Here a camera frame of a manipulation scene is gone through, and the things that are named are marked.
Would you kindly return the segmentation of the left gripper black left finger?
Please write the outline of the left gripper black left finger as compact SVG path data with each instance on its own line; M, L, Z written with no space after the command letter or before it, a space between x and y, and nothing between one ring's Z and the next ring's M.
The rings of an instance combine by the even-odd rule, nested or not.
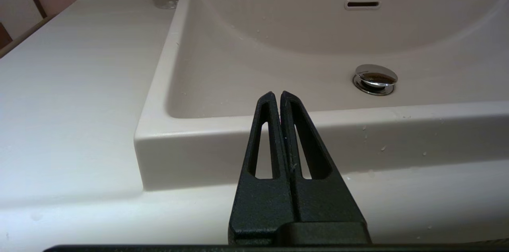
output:
M272 177L256 177L263 124L268 124ZM278 104L270 91L256 104L229 219L230 245L274 245L279 227L294 221L287 154Z

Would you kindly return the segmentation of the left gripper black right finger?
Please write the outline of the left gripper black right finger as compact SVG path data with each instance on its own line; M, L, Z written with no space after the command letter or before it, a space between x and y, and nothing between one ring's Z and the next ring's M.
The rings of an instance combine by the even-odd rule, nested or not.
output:
M291 196L301 222L355 222L365 219L298 96L280 98Z

